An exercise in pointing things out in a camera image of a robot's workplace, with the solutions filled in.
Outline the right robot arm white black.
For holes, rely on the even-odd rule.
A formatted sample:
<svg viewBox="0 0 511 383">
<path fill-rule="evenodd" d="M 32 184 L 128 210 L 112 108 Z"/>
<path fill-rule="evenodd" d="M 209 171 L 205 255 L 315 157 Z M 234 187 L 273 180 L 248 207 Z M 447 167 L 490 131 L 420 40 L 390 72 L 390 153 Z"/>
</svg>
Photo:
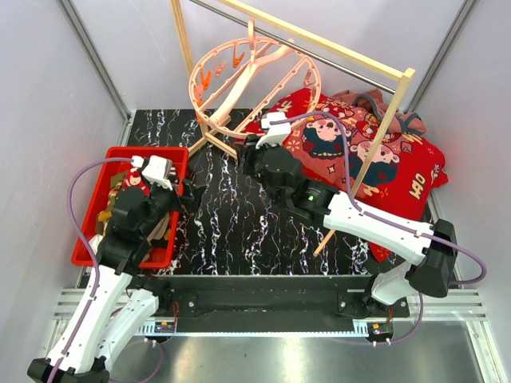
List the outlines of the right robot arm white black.
<svg viewBox="0 0 511 383">
<path fill-rule="evenodd" d="M 258 181 L 274 204 L 305 223 L 357 236 L 402 258 L 398 267 L 373 276 L 344 315 L 377 317 L 413 293 L 448 294 L 458 255 L 452 223 L 408 221 L 352 201 L 346 192 L 306 177 L 302 163 L 285 148 L 257 141 L 250 135 L 235 143 L 238 168 Z"/>
</svg>

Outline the beige sock maroon striped cuff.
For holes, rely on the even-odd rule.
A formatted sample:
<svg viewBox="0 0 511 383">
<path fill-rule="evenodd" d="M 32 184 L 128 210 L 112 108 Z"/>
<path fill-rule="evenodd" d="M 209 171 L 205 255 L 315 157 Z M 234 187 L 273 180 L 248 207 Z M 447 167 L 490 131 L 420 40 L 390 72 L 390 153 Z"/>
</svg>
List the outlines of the beige sock maroon striped cuff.
<svg viewBox="0 0 511 383">
<path fill-rule="evenodd" d="M 167 213 L 164 218 L 156 225 L 156 227 L 148 234 L 147 243 L 149 244 L 149 253 L 166 249 L 169 242 L 169 224 L 171 223 L 171 213 Z"/>
</svg>

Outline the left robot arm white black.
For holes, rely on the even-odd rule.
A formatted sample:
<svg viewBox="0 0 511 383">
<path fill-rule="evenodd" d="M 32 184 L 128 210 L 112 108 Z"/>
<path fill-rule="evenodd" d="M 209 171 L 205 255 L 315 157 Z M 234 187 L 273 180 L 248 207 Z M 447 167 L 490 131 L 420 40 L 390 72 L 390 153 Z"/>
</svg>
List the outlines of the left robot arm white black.
<svg viewBox="0 0 511 383">
<path fill-rule="evenodd" d="M 110 370 L 136 330 L 151 315 L 172 308 L 169 283 L 138 277 L 150 252 L 150 237 L 174 211 L 193 213 L 205 186 L 184 180 L 178 195 L 169 182 L 153 184 L 149 193 L 129 187 L 119 191 L 106 235 L 97 245 L 97 267 L 63 335 L 47 357 L 27 370 L 35 382 L 107 382 Z"/>
</svg>

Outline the pink round clip hanger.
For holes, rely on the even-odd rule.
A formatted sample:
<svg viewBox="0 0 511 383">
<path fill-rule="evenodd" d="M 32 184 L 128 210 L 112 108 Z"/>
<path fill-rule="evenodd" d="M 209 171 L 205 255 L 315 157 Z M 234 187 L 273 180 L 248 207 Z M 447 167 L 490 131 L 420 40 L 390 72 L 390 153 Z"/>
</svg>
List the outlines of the pink round clip hanger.
<svg viewBox="0 0 511 383">
<path fill-rule="evenodd" d="M 309 101 L 306 103 L 307 111 L 310 112 L 319 101 L 322 88 L 322 80 L 317 65 L 311 57 L 298 49 L 292 39 L 278 40 L 269 37 L 256 30 L 255 21 L 249 19 L 247 23 L 248 35 L 225 42 L 205 54 L 192 70 L 188 92 L 190 101 L 195 109 L 196 116 L 204 122 L 212 131 L 225 136 L 243 139 L 247 135 L 244 129 L 251 123 L 256 114 L 268 107 L 272 99 L 285 88 L 287 83 L 296 77 L 303 68 L 306 68 L 303 87 L 310 91 Z M 225 52 L 233 54 L 233 68 L 235 72 L 216 89 L 212 87 L 212 80 L 208 90 L 200 87 L 200 69 L 208 71 L 206 66 L 209 61 Z M 231 111 L 235 108 L 239 99 L 255 84 L 259 73 L 269 66 L 286 59 L 289 56 L 297 58 L 296 64 L 287 71 L 283 78 L 276 82 L 273 88 L 263 96 L 257 106 L 235 128 L 227 126 Z M 224 70 L 223 66 L 212 71 L 213 76 L 219 76 Z"/>
</svg>

